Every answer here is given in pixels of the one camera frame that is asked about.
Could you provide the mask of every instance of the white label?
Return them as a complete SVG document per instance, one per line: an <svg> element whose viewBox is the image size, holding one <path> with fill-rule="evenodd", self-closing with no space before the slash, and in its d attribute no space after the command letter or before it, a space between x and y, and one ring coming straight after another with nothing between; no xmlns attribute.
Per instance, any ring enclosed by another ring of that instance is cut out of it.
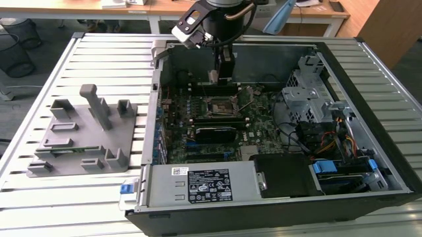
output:
<svg viewBox="0 0 422 237"><path fill-rule="evenodd" d="M174 167L171 168L171 175L187 175L190 167Z"/></svg>
<svg viewBox="0 0 422 237"><path fill-rule="evenodd" d="M222 197L232 196L232 192L224 192L224 193L220 193L220 194L222 194Z"/></svg>
<svg viewBox="0 0 422 237"><path fill-rule="evenodd" d="M135 13L135 14L147 14L146 11L127 11L129 13Z"/></svg>

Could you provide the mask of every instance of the copper pipe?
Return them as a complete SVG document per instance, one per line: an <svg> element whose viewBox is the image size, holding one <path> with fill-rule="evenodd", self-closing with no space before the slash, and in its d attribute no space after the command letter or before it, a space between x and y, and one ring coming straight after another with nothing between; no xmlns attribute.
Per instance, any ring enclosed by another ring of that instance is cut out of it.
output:
<svg viewBox="0 0 422 237"><path fill-rule="evenodd" d="M226 20L228 21L234 21L237 19L240 19L242 16L246 15L246 13L249 13L256 7L256 4L252 3L250 5L248 5L237 14L234 15L226 15Z"/></svg>

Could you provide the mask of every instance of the wooden table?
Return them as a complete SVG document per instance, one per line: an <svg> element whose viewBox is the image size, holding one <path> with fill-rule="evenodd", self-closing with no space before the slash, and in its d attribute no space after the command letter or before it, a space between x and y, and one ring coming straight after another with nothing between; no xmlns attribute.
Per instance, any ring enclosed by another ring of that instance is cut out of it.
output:
<svg viewBox="0 0 422 237"><path fill-rule="evenodd" d="M194 2L190 0L149 0L147 5L102 9L101 0L0 0L0 17L42 19L149 20L151 33L159 34L161 20L179 20ZM325 37L334 37L349 18L346 12L334 12L329 2L294 9L288 23L329 24Z"/></svg>
<svg viewBox="0 0 422 237"><path fill-rule="evenodd" d="M154 0L150 8L150 25L154 34L159 34L161 20L179 20L179 17L193 6L194 1L190 0ZM348 12L336 12L325 0L322 4L313 7L294 8L288 23L304 24L328 24L329 27L324 34L325 37L334 37L342 26L344 20L350 17Z"/></svg>

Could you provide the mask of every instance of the black mesh waste basket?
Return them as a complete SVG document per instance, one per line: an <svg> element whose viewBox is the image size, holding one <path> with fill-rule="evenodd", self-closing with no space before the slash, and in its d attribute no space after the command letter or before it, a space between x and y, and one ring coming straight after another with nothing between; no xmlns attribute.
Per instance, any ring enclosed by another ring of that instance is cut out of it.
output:
<svg viewBox="0 0 422 237"><path fill-rule="evenodd" d="M25 49L33 49L42 45L42 39L31 19L2 18L0 25L10 34L18 35Z"/></svg>
<svg viewBox="0 0 422 237"><path fill-rule="evenodd" d="M0 69L11 78L21 78L35 70L27 51L17 35L0 35Z"/></svg>

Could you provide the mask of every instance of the yellow wire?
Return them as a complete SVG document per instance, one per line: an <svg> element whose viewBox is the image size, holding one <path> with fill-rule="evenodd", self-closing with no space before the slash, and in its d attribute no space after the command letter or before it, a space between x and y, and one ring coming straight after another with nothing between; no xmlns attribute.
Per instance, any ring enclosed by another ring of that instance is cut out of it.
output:
<svg viewBox="0 0 422 237"><path fill-rule="evenodd" d="M317 152L317 154L320 154L320 153L325 152L326 150L329 150L332 147L334 147L334 145L336 145L336 142L333 141L325 148L322 148L322 149Z"/></svg>
<svg viewBox="0 0 422 237"><path fill-rule="evenodd" d="M350 137L350 136L346 136L346 139L352 142L352 151L353 151L353 154L356 154L356 148L357 148L357 143L356 143L356 140Z"/></svg>

